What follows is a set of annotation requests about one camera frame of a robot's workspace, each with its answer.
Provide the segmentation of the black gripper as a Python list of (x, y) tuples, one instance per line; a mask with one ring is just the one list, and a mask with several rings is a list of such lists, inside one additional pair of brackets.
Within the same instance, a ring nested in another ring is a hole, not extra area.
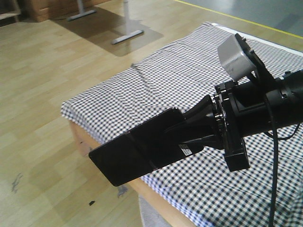
[(265, 94), (251, 82), (239, 85), (228, 81), (216, 85), (215, 90), (223, 141), (213, 123), (214, 104), (210, 95), (185, 112), (184, 121), (167, 128), (165, 138), (176, 144), (224, 149), (224, 160), (231, 172), (248, 169), (244, 137), (272, 129), (272, 114), (266, 106)]

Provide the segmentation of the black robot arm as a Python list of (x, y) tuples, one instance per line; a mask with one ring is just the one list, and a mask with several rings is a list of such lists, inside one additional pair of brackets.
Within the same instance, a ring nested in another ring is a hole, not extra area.
[(269, 132), (303, 121), (303, 73), (287, 72), (270, 82), (228, 81), (215, 87), (185, 112), (184, 120), (165, 130), (182, 145), (224, 150), (230, 171), (249, 168), (246, 136)]

